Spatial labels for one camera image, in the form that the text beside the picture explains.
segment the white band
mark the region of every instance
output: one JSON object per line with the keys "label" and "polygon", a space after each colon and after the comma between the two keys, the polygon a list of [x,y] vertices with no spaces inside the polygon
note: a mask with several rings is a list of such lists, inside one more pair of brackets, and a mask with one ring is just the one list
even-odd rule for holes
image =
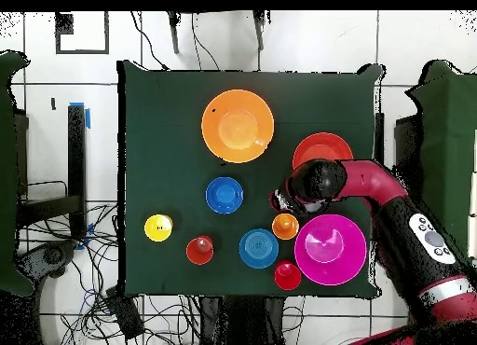
{"label": "white band", "polygon": [[472,287],[469,280],[467,278],[458,278],[453,281],[447,281],[432,286],[426,292],[421,293],[419,298],[424,305],[431,307],[447,298],[472,292],[475,292],[475,289]]}

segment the chair leg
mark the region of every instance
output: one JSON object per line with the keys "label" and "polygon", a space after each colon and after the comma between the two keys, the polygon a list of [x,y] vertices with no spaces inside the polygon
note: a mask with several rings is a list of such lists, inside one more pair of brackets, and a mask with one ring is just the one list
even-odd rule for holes
{"label": "chair leg", "polygon": [[264,40],[262,38],[262,28],[265,24],[265,11],[264,10],[254,10],[253,11],[253,20],[255,22],[255,32],[257,33],[258,48],[260,50],[264,49]]}
{"label": "chair leg", "polygon": [[179,15],[175,11],[168,11],[170,35],[172,36],[172,48],[175,54],[179,54],[179,43],[177,41],[177,24],[179,22]]}

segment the yellow bowl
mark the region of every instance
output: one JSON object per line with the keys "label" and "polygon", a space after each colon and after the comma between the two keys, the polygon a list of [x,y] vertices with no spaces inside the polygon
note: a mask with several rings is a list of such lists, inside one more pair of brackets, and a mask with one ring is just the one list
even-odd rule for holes
{"label": "yellow bowl", "polygon": [[172,219],[166,214],[155,214],[145,221],[144,232],[149,240],[164,241],[172,232]]}

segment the white tile floor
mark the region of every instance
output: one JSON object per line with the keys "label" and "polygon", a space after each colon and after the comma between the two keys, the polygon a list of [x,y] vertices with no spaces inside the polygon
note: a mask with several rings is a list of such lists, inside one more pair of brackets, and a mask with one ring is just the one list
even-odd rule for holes
{"label": "white tile floor", "polygon": [[[433,59],[446,59],[463,72],[477,66],[477,33],[473,26],[476,14],[476,11],[272,11],[271,23],[266,21],[263,32],[265,49],[261,52],[261,70],[356,72],[369,62],[386,65],[382,110],[385,113],[385,163],[391,167],[395,157],[395,120],[416,112],[404,91],[416,84],[424,64]],[[69,48],[94,48],[92,45],[101,40],[99,35],[104,31],[102,14],[74,15],[75,33],[62,36],[62,43]],[[135,12],[135,16],[149,36],[157,58],[171,69],[198,69],[191,15],[184,14],[178,26],[178,55],[172,52],[166,12]],[[29,182],[67,181],[63,152],[66,110],[71,102],[83,102],[91,112],[91,128],[87,129],[88,207],[104,203],[113,206],[117,167],[116,60],[136,61],[149,69],[160,67],[147,41],[135,30],[130,13],[109,13],[109,55],[56,55],[53,13],[0,13],[0,21],[0,50],[24,51],[31,60],[24,73],[19,71],[12,79],[16,104],[26,109],[30,118]],[[195,15],[194,25],[198,39],[221,69],[257,69],[257,43],[250,11]],[[198,54],[203,69],[215,68],[200,46]],[[56,110],[51,108],[51,98],[55,98]],[[60,196],[62,192],[61,185],[32,186],[30,197],[41,199]],[[89,214],[89,222],[94,221],[97,213]],[[101,231],[113,234],[108,222],[102,225]],[[45,234],[31,230],[28,235],[30,241],[45,239]],[[91,247],[98,250],[101,245],[95,242]],[[26,250],[26,243],[21,243],[22,250]],[[117,258],[116,248],[108,249],[106,255],[112,260]],[[92,287],[88,256],[84,251],[76,251],[74,261],[82,272],[83,284]],[[102,273],[106,287],[115,284],[117,263],[103,260]],[[383,293],[371,301],[307,297],[305,319],[300,328],[285,333],[287,345],[346,345],[353,338],[405,324],[406,307],[379,267],[375,279]],[[72,323],[83,295],[73,265],[68,266],[59,280],[48,279],[41,301],[46,345],[60,345],[65,327],[59,314],[67,314],[66,318]],[[151,299],[158,310],[178,302],[177,297]],[[169,330],[169,323],[172,331],[177,330],[174,316],[177,310],[170,309],[164,317],[153,318],[156,312],[150,299],[145,297],[140,302],[139,310],[147,321],[147,328]],[[286,306],[300,307],[302,303],[301,297],[290,297]],[[284,328],[299,323],[296,313],[295,309],[286,310]],[[179,318],[179,325],[180,329],[185,326],[184,317]],[[139,345],[145,345],[149,336],[144,338],[138,338]],[[183,340],[190,342],[191,337],[183,337]],[[134,340],[128,344],[136,345]],[[105,344],[88,340],[85,345]],[[124,339],[117,338],[112,345],[125,345]],[[152,337],[147,345],[166,343]]]}

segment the red bowl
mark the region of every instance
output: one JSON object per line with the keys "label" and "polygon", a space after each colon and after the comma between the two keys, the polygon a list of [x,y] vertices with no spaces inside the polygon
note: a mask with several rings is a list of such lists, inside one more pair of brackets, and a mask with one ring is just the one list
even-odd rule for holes
{"label": "red bowl", "polygon": [[311,159],[353,159],[346,141],[336,134],[318,132],[309,135],[293,153],[293,169]]}
{"label": "red bowl", "polygon": [[293,290],[302,282],[302,273],[288,260],[281,260],[275,268],[275,283],[280,289]]}

